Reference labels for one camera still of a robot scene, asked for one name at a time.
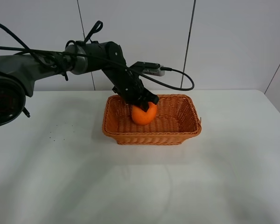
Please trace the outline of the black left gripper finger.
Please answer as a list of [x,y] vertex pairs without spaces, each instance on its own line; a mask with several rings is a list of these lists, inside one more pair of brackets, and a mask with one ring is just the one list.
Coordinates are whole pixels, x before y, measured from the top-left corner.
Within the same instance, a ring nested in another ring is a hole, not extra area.
[[150,91],[147,91],[144,95],[144,101],[145,102],[152,102],[153,104],[158,104],[159,102],[159,97],[155,94],[153,94]]
[[149,109],[149,101],[148,100],[140,100],[137,104],[137,107],[139,107],[142,111],[147,112]]

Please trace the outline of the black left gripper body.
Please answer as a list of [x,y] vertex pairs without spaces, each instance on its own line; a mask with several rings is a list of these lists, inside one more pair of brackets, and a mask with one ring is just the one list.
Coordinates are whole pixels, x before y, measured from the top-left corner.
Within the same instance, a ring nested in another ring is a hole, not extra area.
[[144,85],[124,64],[110,64],[102,69],[114,85],[114,92],[132,105],[148,105]]

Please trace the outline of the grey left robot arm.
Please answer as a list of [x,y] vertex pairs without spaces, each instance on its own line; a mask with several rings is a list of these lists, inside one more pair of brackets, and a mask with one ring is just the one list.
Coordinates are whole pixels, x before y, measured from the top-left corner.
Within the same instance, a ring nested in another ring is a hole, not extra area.
[[114,42],[69,42],[61,53],[27,53],[0,56],[0,126],[16,119],[25,108],[26,97],[33,96],[35,82],[67,72],[81,75],[101,70],[114,85],[113,91],[129,104],[147,111],[159,98],[143,85],[136,63],[127,67],[121,46]]

